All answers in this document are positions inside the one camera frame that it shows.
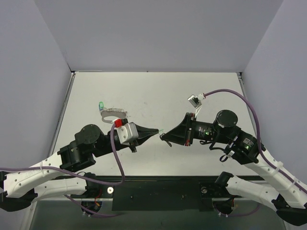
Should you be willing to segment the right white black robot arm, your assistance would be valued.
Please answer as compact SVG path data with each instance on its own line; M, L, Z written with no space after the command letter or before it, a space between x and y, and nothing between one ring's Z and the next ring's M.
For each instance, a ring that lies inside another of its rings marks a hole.
M201 144L225 144L222 149L227 159L251 169L263 178L269 186L255 184L229 173L222 172L214 184L220 196L228 193L263 204L284 221L295 226L307 222L306 184L299 182L293 175L286 176L283 163L277 161L262 143L237 126L238 117L230 110L220 111L213 123L196 120L193 113L186 113L183 121L160 136L169 145L175 143L190 146L195 139Z

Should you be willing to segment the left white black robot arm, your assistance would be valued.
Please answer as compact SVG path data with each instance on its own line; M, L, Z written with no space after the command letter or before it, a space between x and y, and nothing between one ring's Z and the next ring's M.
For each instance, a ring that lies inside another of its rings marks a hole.
M7 212L19 211L40 199L62 195L85 194L94 197L100 185L122 185L125 174L117 152L125 148L136 152L137 146L158 133L158 129L145 128L135 123L119 127L113 125L107 134L96 125L86 125L75 134L74 141L41 162L29 168L2 168L0 208ZM92 173L83 176L78 174L94 165L96 158L109 153L113 153L118 164L121 173L119 182L99 181Z

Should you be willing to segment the green blue key tag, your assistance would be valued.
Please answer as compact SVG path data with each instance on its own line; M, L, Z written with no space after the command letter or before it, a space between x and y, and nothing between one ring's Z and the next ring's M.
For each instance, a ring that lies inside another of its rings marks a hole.
M102 111L104 109L104 103L103 102L99 102L99 111Z

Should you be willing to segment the aluminium frame rail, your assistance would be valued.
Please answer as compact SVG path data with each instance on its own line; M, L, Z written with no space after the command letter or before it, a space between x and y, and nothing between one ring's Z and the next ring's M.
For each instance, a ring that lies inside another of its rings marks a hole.
M42 200L47 200L47 201L55 201L55 200L61 200L64 199L65 196L64 194L44 194L44 195L39 195L38 197L34 198L32 203L42 201Z

